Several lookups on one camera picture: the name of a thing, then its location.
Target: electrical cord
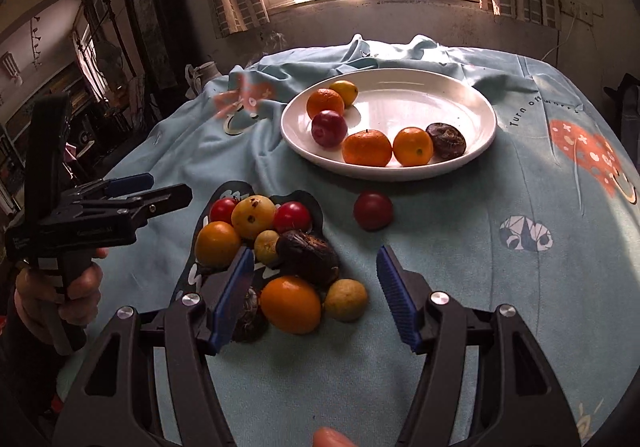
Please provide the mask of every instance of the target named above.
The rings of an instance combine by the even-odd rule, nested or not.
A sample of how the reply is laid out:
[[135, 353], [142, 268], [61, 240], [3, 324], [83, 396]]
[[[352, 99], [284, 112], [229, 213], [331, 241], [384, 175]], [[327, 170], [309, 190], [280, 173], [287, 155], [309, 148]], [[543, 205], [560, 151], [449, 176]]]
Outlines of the electrical cord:
[[553, 47], [551, 50], [549, 50], [547, 53], [545, 53], [545, 56], [540, 59], [542, 62], [544, 62], [544, 60], [549, 57], [549, 54], [551, 52], [553, 52], [553, 50], [558, 50], [561, 46], [564, 46], [567, 44], [567, 42], [569, 41], [569, 38], [571, 37], [571, 33], [574, 30], [574, 24], [575, 24], [575, 20], [578, 18], [578, 12], [575, 13], [574, 15], [574, 20], [571, 23], [571, 28], [569, 29], [569, 33], [566, 36], [566, 39], [564, 40], [564, 42], [560, 43], [558, 46]]

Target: power outlet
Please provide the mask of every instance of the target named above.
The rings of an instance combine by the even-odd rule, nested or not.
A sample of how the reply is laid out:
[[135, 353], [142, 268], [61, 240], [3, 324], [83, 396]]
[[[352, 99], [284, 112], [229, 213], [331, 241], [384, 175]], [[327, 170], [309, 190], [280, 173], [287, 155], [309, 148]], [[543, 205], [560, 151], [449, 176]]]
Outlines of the power outlet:
[[593, 26], [593, 9], [574, 0], [560, 0], [560, 12]]

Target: panda print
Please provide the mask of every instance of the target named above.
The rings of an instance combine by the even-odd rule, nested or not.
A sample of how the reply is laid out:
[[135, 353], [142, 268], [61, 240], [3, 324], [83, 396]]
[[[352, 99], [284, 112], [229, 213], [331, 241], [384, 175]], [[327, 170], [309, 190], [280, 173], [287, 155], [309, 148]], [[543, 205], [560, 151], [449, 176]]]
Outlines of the panda print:
[[500, 241], [511, 250], [544, 252], [553, 246], [551, 232], [526, 216], [511, 216], [500, 225]]

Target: human hand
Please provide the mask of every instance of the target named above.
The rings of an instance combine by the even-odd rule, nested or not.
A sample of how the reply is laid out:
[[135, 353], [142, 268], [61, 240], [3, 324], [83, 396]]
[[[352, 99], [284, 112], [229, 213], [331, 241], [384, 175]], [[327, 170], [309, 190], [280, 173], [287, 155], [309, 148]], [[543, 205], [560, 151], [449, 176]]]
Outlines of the human hand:
[[321, 427], [314, 433], [312, 447], [356, 447], [356, 444], [333, 429]]
[[[97, 249], [94, 257], [104, 259], [108, 249]], [[98, 315], [100, 301], [100, 282], [102, 269], [95, 263], [87, 268], [80, 277], [67, 288], [69, 301], [56, 293], [47, 283], [46, 274], [31, 268], [23, 268], [15, 281], [15, 309], [26, 328], [41, 342], [53, 344], [53, 340], [44, 326], [39, 301], [58, 303], [60, 318], [69, 324], [84, 326]]]

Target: blue gripper pad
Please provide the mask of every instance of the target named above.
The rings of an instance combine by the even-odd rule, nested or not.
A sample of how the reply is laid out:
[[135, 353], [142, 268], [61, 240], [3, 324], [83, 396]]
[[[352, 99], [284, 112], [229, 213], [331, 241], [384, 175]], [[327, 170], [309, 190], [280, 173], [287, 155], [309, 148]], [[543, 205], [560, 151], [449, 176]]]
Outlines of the blue gripper pad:
[[401, 272], [396, 268], [385, 247], [380, 247], [378, 251], [376, 270], [402, 342], [408, 344], [414, 353], [422, 353], [422, 338], [417, 325], [418, 310], [404, 287]]
[[231, 342], [238, 318], [244, 311], [244, 296], [253, 279], [254, 251], [246, 249], [228, 278], [220, 302], [212, 315], [209, 347], [214, 353], [219, 353], [224, 346]]

